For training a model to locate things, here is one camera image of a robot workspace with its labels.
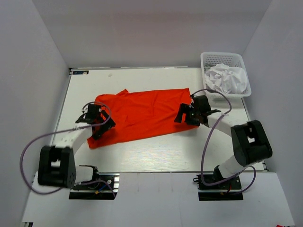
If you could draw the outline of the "orange t shirt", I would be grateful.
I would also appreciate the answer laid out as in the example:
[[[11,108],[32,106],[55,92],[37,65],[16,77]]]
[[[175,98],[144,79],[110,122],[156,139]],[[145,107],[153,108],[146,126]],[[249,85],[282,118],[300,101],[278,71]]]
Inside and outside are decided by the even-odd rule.
[[[181,103],[190,104],[188,88],[102,94],[95,98],[111,110],[115,127],[100,139],[88,139],[90,149],[121,142],[141,140],[196,128],[185,122],[176,123]]]

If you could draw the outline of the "white t shirt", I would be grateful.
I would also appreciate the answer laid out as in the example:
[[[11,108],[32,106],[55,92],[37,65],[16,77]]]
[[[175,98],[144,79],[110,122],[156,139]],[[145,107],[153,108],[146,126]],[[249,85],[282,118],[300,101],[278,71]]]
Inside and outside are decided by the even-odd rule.
[[[205,83],[209,89],[223,94],[242,94],[248,87],[246,72],[240,67],[217,64],[205,71]]]

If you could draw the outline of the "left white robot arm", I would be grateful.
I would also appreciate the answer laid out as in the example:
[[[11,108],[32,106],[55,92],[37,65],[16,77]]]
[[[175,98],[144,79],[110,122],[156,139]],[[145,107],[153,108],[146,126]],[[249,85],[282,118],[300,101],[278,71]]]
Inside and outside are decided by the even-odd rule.
[[[75,164],[75,154],[88,139],[98,140],[116,123],[109,107],[102,103],[88,103],[76,120],[75,128],[55,145],[44,146],[40,151],[38,183],[42,186],[73,188],[78,184],[94,189],[99,186],[98,168]]]

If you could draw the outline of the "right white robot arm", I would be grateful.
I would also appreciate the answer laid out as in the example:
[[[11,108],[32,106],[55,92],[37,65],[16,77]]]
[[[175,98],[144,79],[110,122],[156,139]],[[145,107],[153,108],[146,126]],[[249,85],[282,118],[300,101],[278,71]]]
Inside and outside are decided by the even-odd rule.
[[[202,156],[205,156],[210,137],[215,130],[230,136],[232,140],[233,155],[214,168],[211,182],[201,180],[205,186],[226,188],[231,179],[247,167],[272,157],[273,151],[260,121],[244,122],[229,116],[228,112],[212,109],[205,95],[194,96],[192,100],[191,104],[180,104],[174,121],[193,126],[204,125],[211,129]]]

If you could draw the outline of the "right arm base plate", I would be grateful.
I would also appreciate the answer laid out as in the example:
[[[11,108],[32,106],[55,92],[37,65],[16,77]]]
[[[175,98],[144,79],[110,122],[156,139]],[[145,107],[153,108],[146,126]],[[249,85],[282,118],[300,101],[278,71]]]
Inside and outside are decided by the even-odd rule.
[[[242,201],[243,193],[240,178],[237,176],[219,185],[206,186],[201,175],[193,178],[197,184],[199,201]]]

